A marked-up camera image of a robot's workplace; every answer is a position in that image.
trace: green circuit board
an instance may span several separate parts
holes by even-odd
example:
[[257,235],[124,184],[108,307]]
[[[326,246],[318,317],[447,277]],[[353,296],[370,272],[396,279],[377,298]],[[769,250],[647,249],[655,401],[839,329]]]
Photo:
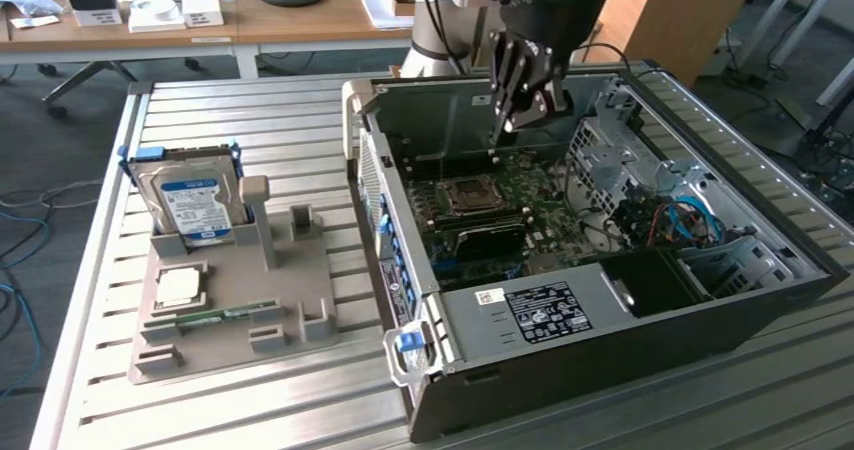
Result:
[[[549,173],[549,162],[540,161],[533,152],[520,150],[504,154],[493,170],[488,174],[453,179],[407,182],[407,197],[427,255],[445,289],[567,268],[575,266],[580,259],[605,250],[593,246],[579,227],[579,218],[564,203],[561,189]],[[499,195],[496,206],[509,214],[504,220],[496,218],[484,226],[521,223],[525,233],[517,249],[508,249],[500,256],[465,262],[455,258],[457,239],[464,230],[437,228],[435,225],[436,221],[452,221],[453,216],[459,216],[452,188],[460,182],[493,188]],[[513,209],[527,209],[521,220]],[[483,214],[492,215],[489,210],[483,210]]]

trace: blue hard drive label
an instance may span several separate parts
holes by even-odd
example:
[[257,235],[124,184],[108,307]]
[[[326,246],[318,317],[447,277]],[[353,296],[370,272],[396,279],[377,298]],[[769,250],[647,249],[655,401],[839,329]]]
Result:
[[177,231],[198,244],[216,243],[230,231],[225,205],[216,201],[218,182],[204,178],[160,185]]
[[505,293],[524,340],[539,343],[592,329],[565,282]]

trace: office chair wheel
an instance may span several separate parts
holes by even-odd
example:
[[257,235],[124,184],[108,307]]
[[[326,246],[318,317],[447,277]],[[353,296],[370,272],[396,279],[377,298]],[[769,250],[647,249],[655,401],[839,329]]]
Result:
[[37,68],[38,73],[45,77],[54,77],[56,75],[58,75],[58,72],[56,71],[56,67],[53,65],[38,64]]
[[56,120],[61,120],[68,117],[68,109],[65,107],[56,107],[53,105],[49,105],[46,112],[50,118],[54,118]]
[[185,58],[184,66],[188,69],[190,69],[193,72],[197,72],[198,70],[201,70],[201,64],[198,63],[198,60],[196,60],[194,58]]

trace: slotted metal table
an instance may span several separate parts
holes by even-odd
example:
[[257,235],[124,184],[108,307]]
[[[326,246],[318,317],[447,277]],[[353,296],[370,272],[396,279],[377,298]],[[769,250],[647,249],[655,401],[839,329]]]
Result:
[[[233,138],[245,173],[270,179],[268,211],[305,202],[321,213],[342,341],[213,375],[128,382],[150,217],[113,161],[30,448],[812,450],[854,440],[848,279],[729,354],[429,444],[408,442],[344,173],[340,87],[370,76],[378,75],[162,83],[128,97],[113,154],[120,145],[132,154],[140,145],[201,146]],[[643,80],[852,268],[850,227],[677,84],[657,74]],[[664,152],[683,151],[655,122],[644,132]]]

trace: wooden cabinet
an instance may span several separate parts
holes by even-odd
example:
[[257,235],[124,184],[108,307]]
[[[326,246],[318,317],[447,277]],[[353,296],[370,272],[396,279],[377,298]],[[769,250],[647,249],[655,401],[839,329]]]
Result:
[[[623,50],[629,60],[652,59],[692,84],[744,0],[607,0],[595,41]],[[587,62],[619,56],[593,47]]]

